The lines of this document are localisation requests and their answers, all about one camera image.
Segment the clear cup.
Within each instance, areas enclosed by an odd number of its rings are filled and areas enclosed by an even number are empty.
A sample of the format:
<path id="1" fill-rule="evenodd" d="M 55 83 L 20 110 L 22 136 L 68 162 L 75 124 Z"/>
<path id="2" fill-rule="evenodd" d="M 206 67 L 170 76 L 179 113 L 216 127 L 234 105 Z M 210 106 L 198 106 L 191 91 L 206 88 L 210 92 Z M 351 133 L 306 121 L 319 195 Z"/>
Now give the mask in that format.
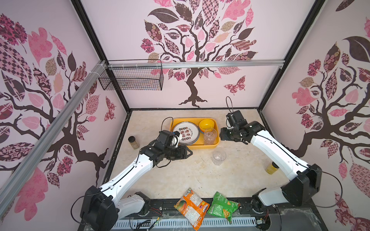
<path id="1" fill-rule="evenodd" d="M 217 131 L 215 129 L 206 130 L 203 135 L 204 145 L 213 145 L 217 138 Z"/>
<path id="2" fill-rule="evenodd" d="M 227 154 L 224 151 L 224 149 L 216 149 L 213 152 L 212 162 L 216 166 L 220 166 L 223 164 L 223 162 L 226 160 Z"/>

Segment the yellow bowl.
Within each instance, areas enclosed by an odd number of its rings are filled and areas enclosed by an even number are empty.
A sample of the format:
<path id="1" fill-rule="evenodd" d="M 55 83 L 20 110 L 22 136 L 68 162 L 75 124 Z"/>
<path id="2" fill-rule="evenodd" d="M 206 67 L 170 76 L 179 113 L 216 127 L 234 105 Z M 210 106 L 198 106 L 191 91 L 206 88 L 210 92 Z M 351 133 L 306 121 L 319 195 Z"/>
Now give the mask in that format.
<path id="1" fill-rule="evenodd" d="M 198 125 L 202 133 L 204 133 L 206 130 L 213 129 L 214 126 L 215 126 L 215 122 L 210 118 L 203 119 Z"/>

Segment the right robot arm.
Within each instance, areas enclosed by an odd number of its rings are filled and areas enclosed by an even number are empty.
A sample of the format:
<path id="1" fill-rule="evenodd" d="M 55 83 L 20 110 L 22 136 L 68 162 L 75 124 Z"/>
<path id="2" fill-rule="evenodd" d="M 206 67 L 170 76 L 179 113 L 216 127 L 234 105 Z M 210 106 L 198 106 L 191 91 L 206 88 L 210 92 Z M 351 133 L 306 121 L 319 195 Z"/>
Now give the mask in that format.
<path id="1" fill-rule="evenodd" d="M 296 157 L 280 144 L 269 131 L 257 121 L 248 123 L 237 110 L 226 115 L 226 127 L 221 128 L 223 141 L 252 144 L 267 155 L 288 178 L 288 183 L 275 188 L 264 188 L 252 196 L 251 206 L 261 212 L 268 206 L 290 203 L 300 207 L 319 192 L 322 170 Z"/>

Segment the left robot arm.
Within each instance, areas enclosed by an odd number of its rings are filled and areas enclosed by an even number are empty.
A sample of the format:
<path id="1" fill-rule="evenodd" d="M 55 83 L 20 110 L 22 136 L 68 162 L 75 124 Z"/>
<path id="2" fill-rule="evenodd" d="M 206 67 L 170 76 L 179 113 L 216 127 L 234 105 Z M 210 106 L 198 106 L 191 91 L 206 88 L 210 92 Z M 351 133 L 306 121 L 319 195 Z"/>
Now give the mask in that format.
<path id="1" fill-rule="evenodd" d="M 80 217 L 82 224 L 94 231 L 109 231 L 116 222 L 132 214 L 149 213 L 150 198 L 136 192 L 128 198 L 124 194 L 147 172 L 164 159 L 186 159 L 192 151 L 181 145 L 184 135 L 175 131 L 160 131 L 157 139 L 140 149 L 137 158 L 119 175 L 100 187 L 91 186 L 83 196 Z"/>

